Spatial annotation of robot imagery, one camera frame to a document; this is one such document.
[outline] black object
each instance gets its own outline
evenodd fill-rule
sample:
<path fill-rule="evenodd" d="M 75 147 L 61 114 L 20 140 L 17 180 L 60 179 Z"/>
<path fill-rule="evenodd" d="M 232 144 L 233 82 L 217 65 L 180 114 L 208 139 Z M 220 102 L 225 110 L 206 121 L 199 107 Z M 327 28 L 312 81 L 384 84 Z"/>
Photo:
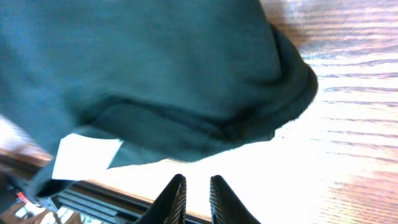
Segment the black object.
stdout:
<path fill-rule="evenodd" d="M 184 224 L 187 197 L 185 177 L 177 174 L 134 224 Z"/>
<path fill-rule="evenodd" d="M 260 224 L 220 175 L 210 180 L 210 206 L 214 224 Z"/>
<path fill-rule="evenodd" d="M 17 203 L 17 195 L 11 185 L 11 178 L 0 172 L 0 215 Z"/>

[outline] white tag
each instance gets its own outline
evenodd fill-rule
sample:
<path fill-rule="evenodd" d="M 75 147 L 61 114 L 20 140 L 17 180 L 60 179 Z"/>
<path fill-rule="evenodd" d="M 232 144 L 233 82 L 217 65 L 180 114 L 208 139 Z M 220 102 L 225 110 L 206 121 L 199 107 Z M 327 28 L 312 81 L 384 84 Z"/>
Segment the white tag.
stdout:
<path fill-rule="evenodd" d="M 94 179 L 106 170 L 123 142 L 69 134 L 61 139 L 55 158 L 53 179 Z"/>

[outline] wooden table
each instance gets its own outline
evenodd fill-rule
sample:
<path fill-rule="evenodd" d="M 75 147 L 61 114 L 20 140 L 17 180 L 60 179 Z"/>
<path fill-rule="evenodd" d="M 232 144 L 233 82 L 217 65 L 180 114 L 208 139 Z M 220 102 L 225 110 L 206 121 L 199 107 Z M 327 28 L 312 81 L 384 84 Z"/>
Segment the wooden table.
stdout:
<path fill-rule="evenodd" d="M 318 75 L 309 109 L 271 142 L 91 182 L 151 201 L 181 173 L 188 212 L 210 219 L 210 177 L 221 174 L 262 223 L 398 223 L 398 2 L 262 2 Z"/>

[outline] red object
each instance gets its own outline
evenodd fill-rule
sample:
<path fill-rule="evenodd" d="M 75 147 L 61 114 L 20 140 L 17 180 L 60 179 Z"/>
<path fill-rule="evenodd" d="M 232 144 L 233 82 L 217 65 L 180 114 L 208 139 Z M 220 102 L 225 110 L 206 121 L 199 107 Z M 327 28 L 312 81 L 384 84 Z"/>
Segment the red object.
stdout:
<path fill-rule="evenodd" d="M 30 200 L 24 195 L 24 193 L 18 192 L 18 193 L 17 193 L 17 196 L 18 196 L 19 199 L 20 199 L 21 201 L 23 201 L 24 203 L 31 203 L 31 204 L 33 204 L 33 203 L 30 202 Z"/>

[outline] cloth fold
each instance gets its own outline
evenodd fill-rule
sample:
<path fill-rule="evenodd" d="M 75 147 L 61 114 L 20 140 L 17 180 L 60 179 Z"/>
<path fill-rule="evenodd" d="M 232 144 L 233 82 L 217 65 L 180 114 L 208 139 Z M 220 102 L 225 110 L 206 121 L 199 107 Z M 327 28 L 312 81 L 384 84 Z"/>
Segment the cloth fold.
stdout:
<path fill-rule="evenodd" d="M 122 139 L 111 167 L 269 141 L 318 88 L 258 0 L 0 1 L 0 84 L 53 156 L 77 130 Z"/>

